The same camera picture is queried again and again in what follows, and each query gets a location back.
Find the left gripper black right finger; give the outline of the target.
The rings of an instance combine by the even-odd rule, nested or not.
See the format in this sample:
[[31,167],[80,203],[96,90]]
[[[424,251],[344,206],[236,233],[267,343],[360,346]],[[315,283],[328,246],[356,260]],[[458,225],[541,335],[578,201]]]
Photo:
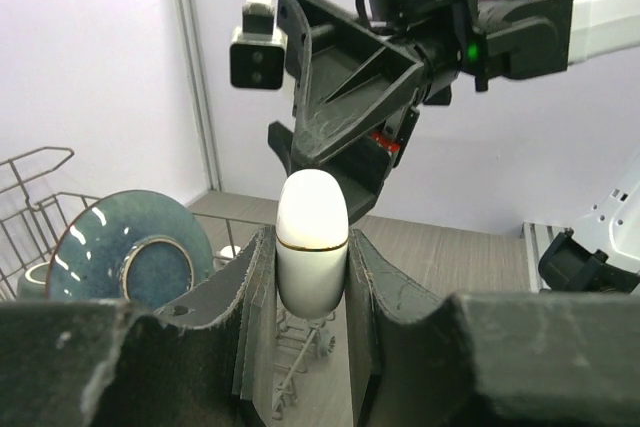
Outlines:
[[434,295],[349,235],[357,426],[635,426],[639,300],[600,293]]

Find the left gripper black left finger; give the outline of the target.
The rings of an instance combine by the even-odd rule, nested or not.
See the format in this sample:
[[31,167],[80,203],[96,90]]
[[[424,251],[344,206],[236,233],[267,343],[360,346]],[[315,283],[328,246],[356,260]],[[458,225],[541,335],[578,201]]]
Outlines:
[[124,300],[1,306],[5,426],[267,426],[275,231],[158,310]]

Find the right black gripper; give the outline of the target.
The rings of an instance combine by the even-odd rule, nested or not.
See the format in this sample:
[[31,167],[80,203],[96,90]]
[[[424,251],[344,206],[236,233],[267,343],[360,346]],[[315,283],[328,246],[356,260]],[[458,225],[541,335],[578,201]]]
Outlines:
[[[268,145],[287,175],[322,165],[337,180],[353,225],[374,208],[400,164],[420,107],[451,104],[460,43],[416,41],[407,44],[409,53],[328,0],[279,0],[279,6],[278,26],[299,66],[296,120],[294,133],[271,123]],[[375,128],[376,141],[364,137]]]

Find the white earbud charging case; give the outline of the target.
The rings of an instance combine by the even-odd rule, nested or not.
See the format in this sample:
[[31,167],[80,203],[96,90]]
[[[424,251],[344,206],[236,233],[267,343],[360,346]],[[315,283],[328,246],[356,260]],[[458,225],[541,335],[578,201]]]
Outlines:
[[285,181],[276,216],[276,280],[284,307],[315,320],[339,304],[345,281],[349,220],[337,180],[305,169]]

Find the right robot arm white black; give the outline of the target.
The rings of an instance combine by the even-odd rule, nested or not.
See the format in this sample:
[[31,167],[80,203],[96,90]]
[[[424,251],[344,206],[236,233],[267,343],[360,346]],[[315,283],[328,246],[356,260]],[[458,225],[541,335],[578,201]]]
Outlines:
[[268,143],[287,173],[337,177],[350,218],[376,204],[424,106],[447,106],[452,83],[479,92],[636,47],[639,0],[279,0],[285,70],[295,80],[292,128]]

